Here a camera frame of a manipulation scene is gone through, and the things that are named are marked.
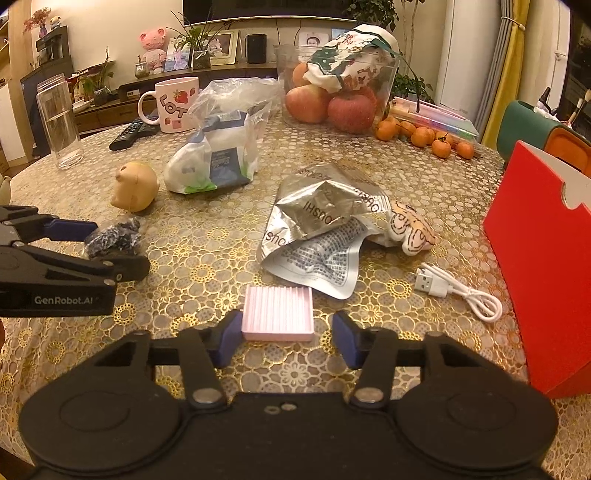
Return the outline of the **dark small snack packet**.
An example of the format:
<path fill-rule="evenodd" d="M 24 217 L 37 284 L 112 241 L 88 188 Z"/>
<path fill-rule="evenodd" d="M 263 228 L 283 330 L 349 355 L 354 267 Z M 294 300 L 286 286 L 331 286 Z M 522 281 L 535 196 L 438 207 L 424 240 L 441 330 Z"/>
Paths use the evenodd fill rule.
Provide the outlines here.
<path fill-rule="evenodd" d="M 140 251 L 140 223 L 136 218 L 97 229 L 84 240 L 88 258 L 105 257 L 110 254 L 137 255 Z"/>

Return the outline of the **pink sticky note pad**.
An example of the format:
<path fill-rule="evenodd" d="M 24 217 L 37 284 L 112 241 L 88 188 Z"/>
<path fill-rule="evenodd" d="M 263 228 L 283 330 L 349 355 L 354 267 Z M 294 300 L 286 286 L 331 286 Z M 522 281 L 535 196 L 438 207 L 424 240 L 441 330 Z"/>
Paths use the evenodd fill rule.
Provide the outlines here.
<path fill-rule="evenodd" d="M 315 334 L 310 287 L 249 286 L 242 335 L 249 341 L 307 342 Z"/>

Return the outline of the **tan pig toy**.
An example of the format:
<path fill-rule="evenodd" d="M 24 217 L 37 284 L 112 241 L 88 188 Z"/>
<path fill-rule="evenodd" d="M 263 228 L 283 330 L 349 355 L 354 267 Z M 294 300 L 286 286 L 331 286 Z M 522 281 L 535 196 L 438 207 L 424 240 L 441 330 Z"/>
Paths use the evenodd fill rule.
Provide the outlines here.
<path fill-rule="evenodd" d="M 155 199 L 158 180 L 154 170 L 145 163 L 131 161 L 115 174 L 115 187 L 110 204 L 136 213 L 145 210 Z"/>

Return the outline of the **silver foil packet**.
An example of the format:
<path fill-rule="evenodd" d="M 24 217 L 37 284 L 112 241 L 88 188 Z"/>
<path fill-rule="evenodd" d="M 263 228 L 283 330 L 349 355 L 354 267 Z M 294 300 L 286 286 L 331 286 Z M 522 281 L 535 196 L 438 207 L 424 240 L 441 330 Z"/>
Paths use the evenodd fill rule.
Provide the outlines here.
<path fill-rule="evenodd" d="M 345 300 L 355 290 L 360 249 L 369 235 L 369 229 L 352 218 L 315 238 L 278 248 L 263 260 L 263 268 L 280 279 Z"/>
<path fill-rule="evenodd" d="M 370 240 L 391 247 L 399 242 L 390 225 L 391 200 L 360 168 L 349 163 L 319 163 L 304 167 L 280 182 L 257 260 L 277 249 L 307 241 L 355 219 Z"/>

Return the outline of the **white blue tissue pack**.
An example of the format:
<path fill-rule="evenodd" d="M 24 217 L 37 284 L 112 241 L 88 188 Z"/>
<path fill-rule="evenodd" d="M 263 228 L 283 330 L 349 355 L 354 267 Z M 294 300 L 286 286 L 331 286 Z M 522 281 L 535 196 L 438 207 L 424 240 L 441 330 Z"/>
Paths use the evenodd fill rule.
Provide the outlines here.
<path fill-rule="evenodd" d="M 270 106 L 257 105 L 205 118 L 202 128 L 166 163 L 166 188 L 189 195 L 252 182 L 259 169 L 259 139 L 271 113 Z"/>

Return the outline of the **clear drinking glass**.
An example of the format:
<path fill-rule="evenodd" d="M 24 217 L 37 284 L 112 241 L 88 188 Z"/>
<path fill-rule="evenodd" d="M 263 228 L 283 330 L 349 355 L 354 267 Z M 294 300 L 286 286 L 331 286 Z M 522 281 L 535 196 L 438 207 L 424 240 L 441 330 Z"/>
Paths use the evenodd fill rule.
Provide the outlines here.
<path fill-rule="evenodd" d="M 83 149 L 64 74 L 59 73 L 39 83 L 36 101 L 47 143 L 57 167 L 66 170 L 80 163 Z"/>

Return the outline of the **black remote control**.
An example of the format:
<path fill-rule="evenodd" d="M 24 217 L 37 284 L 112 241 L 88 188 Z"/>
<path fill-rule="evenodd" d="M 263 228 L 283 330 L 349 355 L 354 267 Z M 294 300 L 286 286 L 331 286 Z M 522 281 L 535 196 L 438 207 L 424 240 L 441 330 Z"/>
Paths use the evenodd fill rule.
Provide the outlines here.
<path fill-rule="evenodd" d="M 157 125 L 143 122 L 140 118 L 133 120 L 109 145 L 111 151 L 126 150 L 140 138 L 156 135 L 160 131 Z"/>

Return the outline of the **pink strawberry mug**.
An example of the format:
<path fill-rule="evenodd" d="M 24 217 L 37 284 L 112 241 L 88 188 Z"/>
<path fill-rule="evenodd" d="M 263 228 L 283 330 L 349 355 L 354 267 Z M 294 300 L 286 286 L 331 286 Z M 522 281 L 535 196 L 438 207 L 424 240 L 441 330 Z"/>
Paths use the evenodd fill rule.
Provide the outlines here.
<path fill-rule="evenodd" d="M 158 126 L 162 133 L 185 132 L 193 127 L 188 110 L 197 101 L 198 94 L 199 79 L 196 76 L 160 81 L 152 91 L 140 96 L 137 114 L 145 124 Z M 155 119 L 143 113 L 142 105 L 147 97 L 153 97 L 156 101 Z"/>

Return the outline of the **pink pig plush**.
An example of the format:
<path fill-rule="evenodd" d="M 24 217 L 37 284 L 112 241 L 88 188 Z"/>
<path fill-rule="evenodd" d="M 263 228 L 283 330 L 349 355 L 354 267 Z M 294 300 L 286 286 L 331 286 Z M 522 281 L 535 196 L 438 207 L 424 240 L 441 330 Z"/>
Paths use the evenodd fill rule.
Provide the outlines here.
<path fill-rule="evenodd" d="M 166 52 L 164 46 L 166 44 L 166 29 L 158 27 L 147 30 L 139 35 L 139 41 L 144 49 L 141 55 L 141 61 L 146 64 L 146 68 L 150 75 L 161 74 L 164 70 L 164 63 L 166 60 Z"/>

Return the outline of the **red apple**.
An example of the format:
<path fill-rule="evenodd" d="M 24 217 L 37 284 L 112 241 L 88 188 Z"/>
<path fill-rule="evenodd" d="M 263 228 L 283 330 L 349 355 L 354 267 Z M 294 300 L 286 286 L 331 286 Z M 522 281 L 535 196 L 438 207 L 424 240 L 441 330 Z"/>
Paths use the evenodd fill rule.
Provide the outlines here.
<path fill-rule="evenodd" d="M 321 87 L 313 84 L 298 86 L 287 92 L 287 112 L 297 121 L 320 124 L 328 118 L 331 100 L 332 96 Z"/>
<path fill-rule="evenodd" d="M 376 115 L 376 102 L 363 93 L 346 93 L 332 98 L 328 107 L 328 120 L 339 131 L 361 134 L 372 127 Z"/>

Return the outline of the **television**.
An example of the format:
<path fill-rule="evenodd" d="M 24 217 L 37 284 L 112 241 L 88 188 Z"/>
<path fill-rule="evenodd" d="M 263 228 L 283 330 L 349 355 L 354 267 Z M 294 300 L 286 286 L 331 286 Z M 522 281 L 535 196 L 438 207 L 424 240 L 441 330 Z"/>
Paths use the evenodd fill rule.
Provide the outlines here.
<path fill-rule="evenodd" d="M 345 18 L 349 1 L 339 0 L 184 0 L 189 23 L 240 17 L 308 16 Z"/>

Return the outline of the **black speaker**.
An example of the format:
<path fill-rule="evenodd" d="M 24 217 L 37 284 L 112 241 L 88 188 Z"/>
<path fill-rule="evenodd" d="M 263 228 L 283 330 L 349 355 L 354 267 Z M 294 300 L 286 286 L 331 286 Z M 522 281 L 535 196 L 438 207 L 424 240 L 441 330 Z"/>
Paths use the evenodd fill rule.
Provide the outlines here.
<path fill-rule="evenodd" d="M 247 63 L 266 63 L 266 34 L 247 34 L 245 38 L 245 47 Z"/>

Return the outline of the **green orange tissue box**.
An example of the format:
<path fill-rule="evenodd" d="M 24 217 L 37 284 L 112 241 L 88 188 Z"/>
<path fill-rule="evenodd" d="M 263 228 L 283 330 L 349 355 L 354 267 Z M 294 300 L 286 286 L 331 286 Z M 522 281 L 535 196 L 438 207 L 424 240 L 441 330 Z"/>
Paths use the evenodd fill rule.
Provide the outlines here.
<path fill-rule="evenodd" d="M 565 124 L 546 118 L 535 107 L 522 101 L 511 102 L 502 118 L 497 151 L 506 169 L 515 145 L 523 141 L 590 176 L 590 142 Z"/>

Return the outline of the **patterned cloth pouch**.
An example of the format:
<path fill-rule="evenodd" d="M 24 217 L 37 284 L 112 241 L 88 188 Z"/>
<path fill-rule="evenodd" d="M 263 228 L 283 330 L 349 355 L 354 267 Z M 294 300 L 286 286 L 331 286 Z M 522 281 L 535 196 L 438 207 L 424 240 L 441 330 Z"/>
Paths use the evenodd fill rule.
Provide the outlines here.
<path fill-rule="evenodd" d="M 384 68 L 398 69 L 399 44 L 386 29 L 362 24 L 311 54 L 303 78 L 329 94 L 369 86 Z"/>

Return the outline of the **white floor air conditioner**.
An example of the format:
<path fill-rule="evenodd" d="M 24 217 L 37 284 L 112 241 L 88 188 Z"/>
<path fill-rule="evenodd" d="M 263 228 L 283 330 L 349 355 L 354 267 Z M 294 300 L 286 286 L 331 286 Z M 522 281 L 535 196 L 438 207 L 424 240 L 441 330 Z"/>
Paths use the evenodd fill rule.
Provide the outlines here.
<path fill-rule="evenodd" d="M 483 98 L 500 16 L 498 0 L 447 3 L 435 100 L 471 121 Z"/>

